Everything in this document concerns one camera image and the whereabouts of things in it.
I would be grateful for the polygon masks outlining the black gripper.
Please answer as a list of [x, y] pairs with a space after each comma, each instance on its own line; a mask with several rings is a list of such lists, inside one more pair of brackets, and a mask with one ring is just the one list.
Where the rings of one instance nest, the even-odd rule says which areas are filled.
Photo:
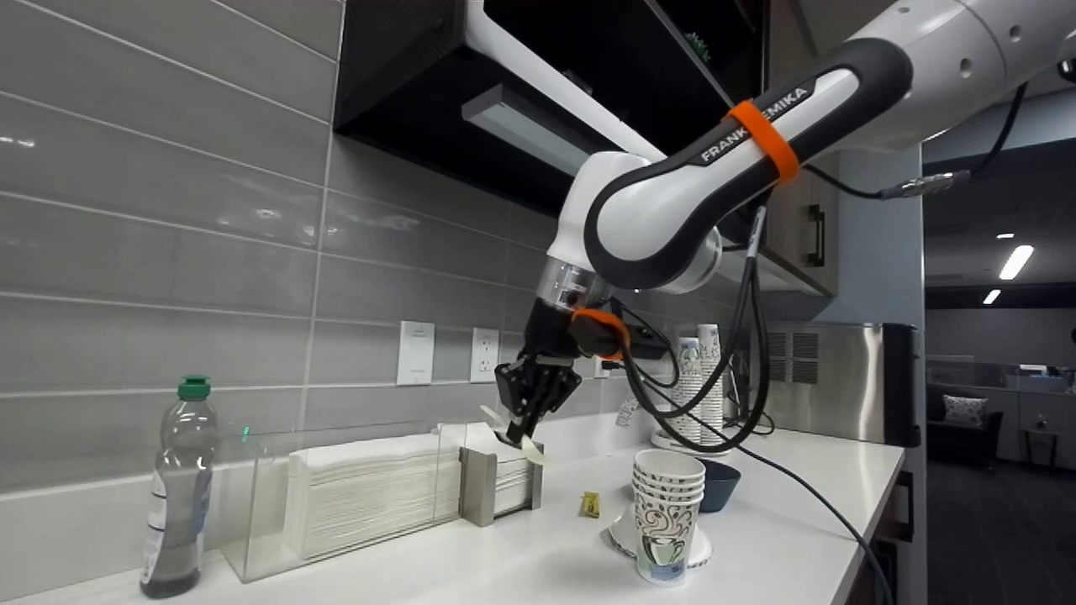
[[578, 356], [619, 356], [625, 346], [630, 326], [621, 317], [596, 307], [557, 311], [539, 298], [521, 352], [495, 365], [496, 398], [518, 439], [531, 439], [539, 423], [576, 393], [583, 384]]

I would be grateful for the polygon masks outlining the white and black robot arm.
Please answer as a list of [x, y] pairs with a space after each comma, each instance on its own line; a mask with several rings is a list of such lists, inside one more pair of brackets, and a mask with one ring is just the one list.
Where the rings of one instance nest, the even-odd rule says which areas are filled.
[[507, 448], [578, 387], [583, 356], [619, 356], [616, 290], [692, 294], [720, 262], [717, 224], [837, 146], [902, 147], [944, 132], [1054, 66], [1076, 0], [896, 0], [818, 66], [731, 108], [684, 153], [600, 153], [557, 214], [521, 352], [488, 414]]

